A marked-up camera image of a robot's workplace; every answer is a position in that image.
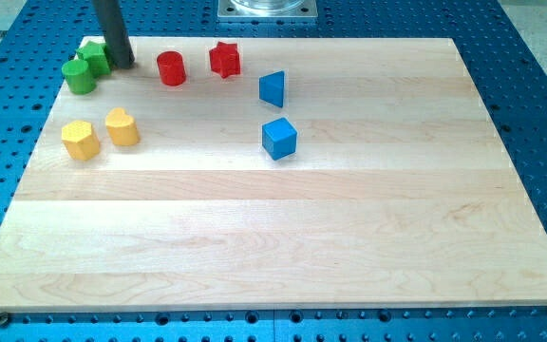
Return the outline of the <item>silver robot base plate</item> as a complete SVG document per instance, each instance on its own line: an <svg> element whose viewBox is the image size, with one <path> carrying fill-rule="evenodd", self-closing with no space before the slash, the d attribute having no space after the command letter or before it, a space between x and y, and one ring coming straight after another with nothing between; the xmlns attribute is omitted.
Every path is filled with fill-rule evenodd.
<svg viewBox="0 0 547 342"><path fill-rule="evenodd" d="M218 0L219 18L308 18L317 16L316 0Z"/></svg>

